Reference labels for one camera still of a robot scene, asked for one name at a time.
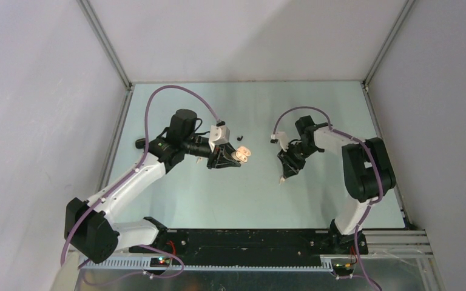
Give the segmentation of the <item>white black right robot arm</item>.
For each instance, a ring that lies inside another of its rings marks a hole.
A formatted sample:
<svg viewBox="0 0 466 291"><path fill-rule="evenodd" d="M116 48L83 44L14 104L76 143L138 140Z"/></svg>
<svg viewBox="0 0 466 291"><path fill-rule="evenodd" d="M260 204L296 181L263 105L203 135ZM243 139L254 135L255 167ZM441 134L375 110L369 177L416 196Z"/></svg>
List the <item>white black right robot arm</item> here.
<svg viewBox="0 0 466 291"><path fill-rule="evenodd" d="M343 180L349 194L345 208L331 221L329 247L345 253L359 240L364 220L371 207L381 202L396 185L396 176L382 139L359 139L333 128L327 122L316 124L311 116L295 122L298 139L285 132L273 131L271 142L280 146L277 154L282 164L280 181L296 176L306 159L316 152L330 152L342 159Z"/></svg>

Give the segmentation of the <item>white earbud charging case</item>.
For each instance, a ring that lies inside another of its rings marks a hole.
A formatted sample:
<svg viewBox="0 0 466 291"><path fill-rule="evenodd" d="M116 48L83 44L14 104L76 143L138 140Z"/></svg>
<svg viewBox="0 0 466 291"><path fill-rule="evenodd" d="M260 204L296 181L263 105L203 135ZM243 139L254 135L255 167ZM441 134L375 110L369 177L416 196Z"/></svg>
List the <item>white earbud charging case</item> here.
<svg viewBox="0 0 466 291"><path fill-rule="evenodd" d="M232 156L240 163L247 163L248 158L252 155L251 151L245 147L240 146L236 149L234 155Z"/></svg>

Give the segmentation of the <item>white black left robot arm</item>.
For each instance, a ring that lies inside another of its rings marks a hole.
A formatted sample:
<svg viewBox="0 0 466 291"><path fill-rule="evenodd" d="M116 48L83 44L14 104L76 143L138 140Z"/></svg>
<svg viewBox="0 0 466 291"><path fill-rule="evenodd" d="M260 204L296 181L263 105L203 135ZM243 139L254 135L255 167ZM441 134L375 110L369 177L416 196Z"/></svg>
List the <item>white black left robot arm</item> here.
<svg viewBox="0 0 466 291"><path fill-rule="evenodd" d="M117 221L125 207L187 155L206 159L209 169L240 167L251 155L248 148L234 148L229 143L229 129L224 122L213 125L208 134L199 135L196 132L198 121L192 110L177 110L169 126L145 144L140 160L119 180L87 200L73 198L66 206L66 241L96 264L108 259L116 250L142 244L152 252L163 251L167 235L153 219Z"/></svg>

